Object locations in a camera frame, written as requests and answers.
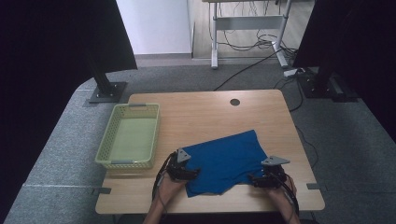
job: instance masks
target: green plastic basket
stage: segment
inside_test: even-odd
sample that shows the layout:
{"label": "green plastic basket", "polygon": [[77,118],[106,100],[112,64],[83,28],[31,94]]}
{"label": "green plastic basket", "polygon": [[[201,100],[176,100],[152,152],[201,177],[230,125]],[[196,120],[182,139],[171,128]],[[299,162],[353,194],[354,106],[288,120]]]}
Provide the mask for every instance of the green plastic basket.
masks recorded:
{"label": "green plastic basket", "polygon": [[107,169],[150,169],[154,165],[160,105],[115,105],[95,161]]}

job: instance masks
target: blue towel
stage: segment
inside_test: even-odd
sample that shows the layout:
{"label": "blue towel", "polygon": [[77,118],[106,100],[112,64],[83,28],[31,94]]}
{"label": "blue towel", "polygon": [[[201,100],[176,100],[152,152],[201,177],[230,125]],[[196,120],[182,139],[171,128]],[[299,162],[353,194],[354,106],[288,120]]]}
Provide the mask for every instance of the blue towel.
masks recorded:
{"label": "blue towel", "polygon": [[189,197],[222,194],[239,183],[252,185],[248,175],[261,176],[261,162],[267,158],[254,130],[183,149],[191,155],[186,169],[201,169],[186,185]]}

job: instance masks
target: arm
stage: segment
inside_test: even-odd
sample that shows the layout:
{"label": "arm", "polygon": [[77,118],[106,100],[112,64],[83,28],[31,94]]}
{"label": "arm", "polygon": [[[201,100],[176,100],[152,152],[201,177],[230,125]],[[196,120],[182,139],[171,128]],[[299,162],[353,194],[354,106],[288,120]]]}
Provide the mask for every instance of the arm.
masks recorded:
{"label": "arm", "polygon": [[[295,188],[293,179],[291,177],[288,177],[288,179],[286,180],[286,184],[290,189],[292,189],[295,195],[297,189]],[[283,187],[278,189],[264,189],[264,191],[267,193],[275,208],[279,210],[286,223],[300,224],[300,219],[295,213],[292,204],[289,202],[289,199],[286,197],[286,192]]]}
{"label": "arm", "polygon": [[187,181],[176,182],[171,179],[168,173],[163,175],[163,181],[157,189],[151,207],[145,218],[144,224],[158,224],[161,220],[161,215],[165,211],[165,206],[169,201],[177,195],[177,193],[186,185]]}

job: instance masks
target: wooden table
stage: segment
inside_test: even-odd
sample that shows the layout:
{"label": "wooden table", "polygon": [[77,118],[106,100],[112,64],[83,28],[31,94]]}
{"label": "wooden table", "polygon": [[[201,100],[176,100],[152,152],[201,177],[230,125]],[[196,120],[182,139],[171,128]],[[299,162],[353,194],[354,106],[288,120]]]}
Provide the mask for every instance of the wooden table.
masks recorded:
{"label": "wooden table", "polygon": [[[237,99],[239,105],[231,105]],[[291,163],[285,172],[294,178],[302,211],[324,208],[303,146],[281,91],[204,91],[134,94],[130,103],[159,103],[161,124],[153,169],[139,172],[108,171],[96,212],[99,214],[144,214],[151,203],[154,179],[167,156],[178,149],[224,136],[255,130],[268,156]],[[188,198],[182,190],[167,207],[168,213],[222,213],[273,211],[262,189],[236,185],[223,195]]]}

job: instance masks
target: table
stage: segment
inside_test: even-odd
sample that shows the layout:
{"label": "table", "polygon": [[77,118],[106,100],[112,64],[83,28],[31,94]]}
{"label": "table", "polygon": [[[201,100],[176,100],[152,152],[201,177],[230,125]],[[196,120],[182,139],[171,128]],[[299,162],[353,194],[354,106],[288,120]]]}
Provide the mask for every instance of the table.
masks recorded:
{"label": "table", "polygon": [[[290,160],[285,172],[294,178],[302,211],[324,208],[303,146],[281,91],[202,91],[134,94],[129,103],[159,103],[161,124],[153,169],[142,172],[107,171],[96,212],[144,214],[151,204],[154,179],[167,156],[178,149],[254,129],[268,156]],[[236,185],[223,195],[188,198],[182,190],[168,213],[223,213],[274,211],[262,189]]]}
{"label": "table", "polygon": [[255,16],[255,17],[218,17],[218,4],[227,2],[241,2],[238,0],[202,0],[203,2],[213,3],[213,20],[212,20],[212,54],[211,66],[213,69],[218,68],[218,40],[217,30],[259,30],[259,29],[277,29],[279,34],[276,41],[272,42],[276,57],[282,68],[287,68],[288,63],[283,55],[280,44],[283,34],[285,33],[286,23],[289,18],[291,0],[288,0],[283,15],[275,16]]}

